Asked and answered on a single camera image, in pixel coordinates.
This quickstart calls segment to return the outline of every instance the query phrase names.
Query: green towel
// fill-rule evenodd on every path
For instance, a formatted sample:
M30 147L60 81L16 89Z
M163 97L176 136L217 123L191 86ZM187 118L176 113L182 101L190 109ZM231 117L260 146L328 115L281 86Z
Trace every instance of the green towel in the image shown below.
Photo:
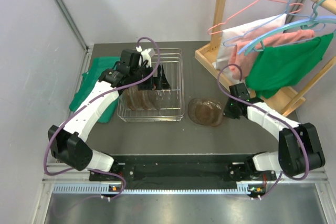
M95 87L95 84L98 81L101 73L107 68L112 68L118 60L120 60L120 57L101 57L93 60L89 71L82 74L82 84L69 106L71 111L76 111L79 108L79 106ZM108 123L117 106L118 100L115 100L106 108L98 122Z
M298 84L322 60L332 38L333 33L299 44L266 47L258 55L246 85L258 97L268 99L280 88Z

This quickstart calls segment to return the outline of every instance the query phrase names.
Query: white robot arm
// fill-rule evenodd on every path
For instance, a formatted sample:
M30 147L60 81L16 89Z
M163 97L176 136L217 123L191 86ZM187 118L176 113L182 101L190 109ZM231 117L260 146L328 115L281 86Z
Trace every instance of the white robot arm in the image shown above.
M108 154L90 149L85 143L88 135L101 117L105 109L116 99L123 90L108 92L117 87L124 87L144 79L153 71L151 57L154 55L154 49L146 49L142 51L123 50L120 61L116 63L116 69L106 69L99 80L96 82L93 90L81 104L78 110L83 106L86 109L76 114L63 129L57 134L52 142L50 151L54 158L66 163L76 170L98 169L104 172L111 171L113 165L118 166L113 157ZM139 85L142 90L160 90L162 87L169 87L164 76L163 67L158 71L157 76L151 76L147 81ZM58 130L53 125L49 131L49 140Z
M247 159L245 164L247 170L251 171L251 175L266 170L285 172L289 176L296 176L305 172L307 161L303 156L303 150L298 144L296 137L300 137L305 147L309 170L324 166L326 160L324 159L321 143L314 125L292 121L271 109L262 99L257 97L250 98L244 83L232 85L229 89L231 97L248 103L229 98L223 115L232 119L239 119L241 116L244 116L259 124L279 142L279 150L277 152L257 153Z

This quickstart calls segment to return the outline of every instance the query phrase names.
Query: gray table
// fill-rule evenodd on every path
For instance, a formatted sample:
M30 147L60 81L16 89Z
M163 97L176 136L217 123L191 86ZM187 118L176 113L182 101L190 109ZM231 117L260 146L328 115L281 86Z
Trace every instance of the gray table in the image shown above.
M245 118L224 119L219 127L194 124L187 115L192 98L211 98L225 104L227 97L216 79L194 58L195 50L206 41L161 42L162 48L181 48L184 71L185 116L180 122L123 122L113 115L107 124L97 123L87 143L95 150L110 154L189 154L189 153L257 153L275 151L277 141L257 124ZM134 43L95 44L94 58L119 56Z
M183 53L185 106L191 98L212 98L225 103L216 80L194 58L199 42L163 42ZM92 59L118 56L134 44L98 44ZM225 119L219 127L180 122L125 123L117 114L107 124L97 123L87 143L111 154L256 153L274 151L277 141L257 124ZM90 199L59 219L87 195L52 195L45 224L57 223L327 223L314 184L280 184L265 200L224 195L123 195L111 203Z

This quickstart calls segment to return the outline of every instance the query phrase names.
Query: metal dish rack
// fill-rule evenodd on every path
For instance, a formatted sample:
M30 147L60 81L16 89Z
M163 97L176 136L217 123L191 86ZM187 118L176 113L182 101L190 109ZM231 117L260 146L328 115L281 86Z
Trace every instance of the metal dish rack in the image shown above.
M158 55L152 58L157 63ZM180 121L184 115L184 87L182 51L179 48L160 49L160 64L163 65L170 90L157 90L157 99L162 99L160 109L130 110L119 102L117 113L125 122Z

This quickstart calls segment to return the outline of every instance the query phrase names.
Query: pink shirt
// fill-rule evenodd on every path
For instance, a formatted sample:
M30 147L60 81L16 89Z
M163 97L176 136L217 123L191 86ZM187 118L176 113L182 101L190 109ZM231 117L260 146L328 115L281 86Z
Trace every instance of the pink shirt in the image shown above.
M271 46L278 46L283 45L303 39L310 39L314 37L314 31L313 30L298 30L292 33L281 33L281 34L275 34L273 36L270 36L266 39L264 39L264 45L265 47L271 47ZM238 66L240 66L242 72L243 72L243 79L245 79L249 74L253 67L253 64L255 60L257 59L259 52L250 52L248 55L244 56L244 54L238 55L237 53L250 41L244 41L244 42L238 42L235 46L234 50L231 53L231 57L229 59L229 64L235 63ZM262 48L261 44L258 44L256 46L257 49ZM240 72L239 70L231 66L229 67L232 71L232 76L234 79L239 80Z

